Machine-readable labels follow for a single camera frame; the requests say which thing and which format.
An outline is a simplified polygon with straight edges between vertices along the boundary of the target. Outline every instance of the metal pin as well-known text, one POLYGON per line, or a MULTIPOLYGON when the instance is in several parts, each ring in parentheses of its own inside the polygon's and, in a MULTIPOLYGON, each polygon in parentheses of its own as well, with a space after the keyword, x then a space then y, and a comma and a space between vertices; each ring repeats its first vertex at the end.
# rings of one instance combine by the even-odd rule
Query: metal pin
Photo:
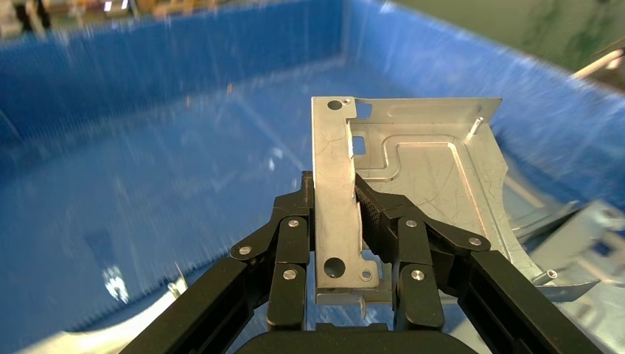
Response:
POLYGON ((358 298, 358 304, 360 304, 360 317, 362 319, 367 318, 367 304, 364 296, 358 298))
POLYGON ((474 246, 480 246, 482 244, 482 241, 477 237, 471 237, 469 239, 469 243, 471 243, 474 246))
POLYGON ((252 252, 252 248, 250 246, 243 246, 239 249, 239 253, 243 255, 249 254, 250 252, 252 252))
POLYGON ((414 280, 423 280, 425 279, 425 274, 422 271, 412 271, 411 277, 414 280))
POLYGON ((478 128, 480 127, 480 125, 482 125, 483 121, 484 121, 484 117, 478 117, 475 120, 475 123, 473 123, 473 126, 471 127, 471 131, 469 131, 469 135, 467 135, 467 138, 470 138, 471 136, 475 135, 475 133, 478 132, 478 128))
POLYGON ((551 280, 556 279, 557 277, 558 277, 558 274, 556 273, 556 271, 553 269, 549 269, 547 271, 544 271, 538 277, 533 278, 531 280, 531 283, 534 285, 544 285, 550 282, 551 280))
POLYGON ((284 271, 284 273, 282 273, 282 277, 285 278, 286 280, 293 280, 295 279, 295 277, 297 277, 297 272, 294 271, 293 269, 288 269, 284 271))

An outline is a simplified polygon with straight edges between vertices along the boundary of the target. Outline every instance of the metal bracket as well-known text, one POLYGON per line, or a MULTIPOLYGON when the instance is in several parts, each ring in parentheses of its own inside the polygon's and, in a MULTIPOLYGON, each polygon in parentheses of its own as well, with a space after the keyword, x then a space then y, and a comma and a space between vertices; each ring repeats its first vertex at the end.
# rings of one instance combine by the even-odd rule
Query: metal bracket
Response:
POLYGON ((362 221, 355 195, 350 128, 355 117, 351 98, 312 99, 316 288, 321 292, 346 289, 352 294, 352 289, 375 288, 380 282, 377 264, 362 257, 362 221))

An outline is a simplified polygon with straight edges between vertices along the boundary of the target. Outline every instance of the screw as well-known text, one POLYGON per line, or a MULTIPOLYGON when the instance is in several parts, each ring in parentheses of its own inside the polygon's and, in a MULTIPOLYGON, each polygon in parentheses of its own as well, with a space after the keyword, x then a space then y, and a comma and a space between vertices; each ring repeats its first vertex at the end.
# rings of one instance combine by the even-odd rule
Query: screw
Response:
POLYGON ((252 252, 252 248, 250 246, 243 246, 239 249, 239 253, 240 254, 249 254, 250 252, 252 252))
POLYGON ((479 245, 481 245, 481 244, 482 244, 482 241, 480 241, 480 239, 479 239, 479 238, 477 238, 477 237, 471 237, 471 238, 469 239, 469 243, 471 243, 471 244, 472 244, 472 245, 474 245, 474 246, 479 246, 479 245))
POLYGON ((293 280, 295 279, 295 277, 297 277, 297 272, 294 271, 293 269, 288 269, 284 271, 284 273, 282 273, 282 277, 285 278, 286 280, 293 280))
POLYGON ((360 273, 360 278, 366 282, 371 280, 371 272, 368 269, 364 269, 362 273, 360 273))
POLYGON ((415 280, 425 279, 425 274, 423 274, 422 271, 412 271, 411 276, 412 276, 412 279, 415 279, 415 280))

